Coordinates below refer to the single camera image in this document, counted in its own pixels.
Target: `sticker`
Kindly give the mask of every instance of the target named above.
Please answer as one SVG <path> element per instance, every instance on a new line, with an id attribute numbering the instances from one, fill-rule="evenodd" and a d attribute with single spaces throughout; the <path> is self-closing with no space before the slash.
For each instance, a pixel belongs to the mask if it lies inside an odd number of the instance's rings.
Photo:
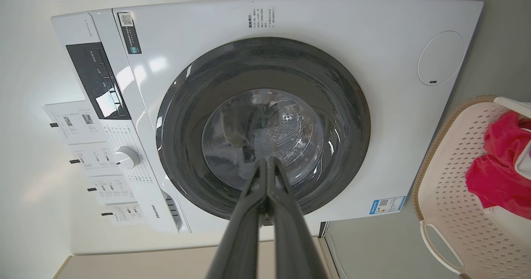
<path id="1" fill-rule="evenodd" d="M 119 12 L 118 20 L 124 35 L 125 47 L 129 54 L 141 54 L 140 43 L 136 35 L 136 29 L 133 22 L 133 14 L 130 12 Z"/>
<path id="2" fill-rule="evenodd" d="M 101 204 L 134 203 L 133 191 L 123 175 L 88 177 L 89 185 L 97 191 L 96 198 Z"/>
<path id="3" fill-rule="evenodd" d="M 50 104 L 42 108 L 55 122 L 52 127 L 61 128 L 67 144 L 106 141 L 105 132 L 90 102 Z"/>
<path id="4" fill-rule="evenodd" d="M 275 7 L 256 8 L 247 15 L 249 28 L 271 28 L 275 26 Z"/>
<path id="5" fill-rule="evenodd" d="M 375 213 L 389 213 L 389 211 L 400 211 L 404 204 L 405 196 L 374 200 L 372 208 L 370 208 L 370 215 Z"/>
<path id="6" fill-rule="evenodd" d="M 77 160 L 80 161 L 81 171 L 86 177 L 100 175 L 120 175 L 122 171 L 114 162 L 114 152 L 106 142 L 84 143 L 70 145 Z"/>
<path id="7" fill-rule="evenodd" d="M 102 207 L 102 216 L 110 216 L 114 226 L 131 226 L 146 222 L 137 203 Z"/>

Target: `control panel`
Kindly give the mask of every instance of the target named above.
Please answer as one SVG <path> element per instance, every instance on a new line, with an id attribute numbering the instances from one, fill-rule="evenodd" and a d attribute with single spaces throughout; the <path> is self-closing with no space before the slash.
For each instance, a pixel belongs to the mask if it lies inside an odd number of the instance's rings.
<path id="1" fill-rule="evenodd" d="M 74 44 L 66 48 L 107 135 L 110 153 L 149 224 L 156 230 L 178 232 L 179 216 L 155 179 L 102 43 Z"/>

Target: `instruction label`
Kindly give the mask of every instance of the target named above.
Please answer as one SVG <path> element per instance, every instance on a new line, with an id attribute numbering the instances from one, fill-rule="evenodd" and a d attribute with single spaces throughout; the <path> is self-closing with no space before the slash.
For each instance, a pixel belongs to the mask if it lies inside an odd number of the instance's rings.
<path id="1" fill-rule="evenodd" d="M 254 8 L 247 15 L 249 28 L 275 27 L 275 7 Z"/>
<path id="2" fill-rule="evenodd" d="M 114 226 L 132 226 L 146 222 L 137 203 L 102 207 L 101 211 L 102 216 L 112 216 Z"/>
<path id="3" fill-rule="evenodd" d="M 98 115 L 89 101 L 50 104 L 42 108 L 61 128 L 67 144 L 106 141 Z"/>
<path id="4" fill-rule="evenodd" d="M 133 192 L 123 175 L 89 177 L 90 186 L 96 190 L 96 198 L 102 204 L 136 202 Z"/>
<path id="5" fill-rule="evenodd" d="M 404 200 L 406 200 L 405 196 L 374 200 L 369 214 L 373 215 L 376 213 L 387 213 L 389 211 L 400 211 L 404 204 Z"/>
<path id="6" fill-rule="evenodd" d="M 106 142 L 75 144 L 69 147 L 79 160 L 81 171 L 86 177 L 119 175 L 122 173 L 116 162 L 114 162 L 114 153 Z"/>

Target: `washing machine door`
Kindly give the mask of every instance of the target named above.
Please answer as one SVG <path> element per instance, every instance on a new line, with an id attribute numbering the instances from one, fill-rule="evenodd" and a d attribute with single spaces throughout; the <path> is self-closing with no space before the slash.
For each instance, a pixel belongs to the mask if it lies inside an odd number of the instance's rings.
<path id="1" fill-rule="evenodd" d="M 354 77 L 311 45 L 234 41 L 194 61 L 157 120 L 166 174 L 192 203 L 229 219 L 254 162 L 282 162 L 303 213 L 334 199 L 362 165 L 369 110 Z"/>

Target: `brand logo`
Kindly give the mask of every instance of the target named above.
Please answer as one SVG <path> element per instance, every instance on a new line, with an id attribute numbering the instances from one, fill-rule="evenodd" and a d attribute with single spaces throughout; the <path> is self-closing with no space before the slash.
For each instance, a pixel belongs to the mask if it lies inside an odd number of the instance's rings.
<path id="1" fill-rule="evenodd" d="M 90 31 L 90 27 L 89 27 L 89 23 L 88 23 L 86 20 L 85 20 L 85 26 L 87 26 L 87 30 L 88 30 L 88 32 L 89 32 L 89 35 L 90 35 L 90 37 L 92 37 L 92 36 L 93 36 L 93 33 L 91 33 L 91 31 Z"/>
<path id="2" fill-rule="evenodd" d="M 157 209 L 155 208 L 155 206 L 151 205 L 151 207 L 153 208 L 153 211 L 155 211 L 155 216 L 160 219 L 161 217 L 159 216 L 159 213 L 157 213 Z"/>

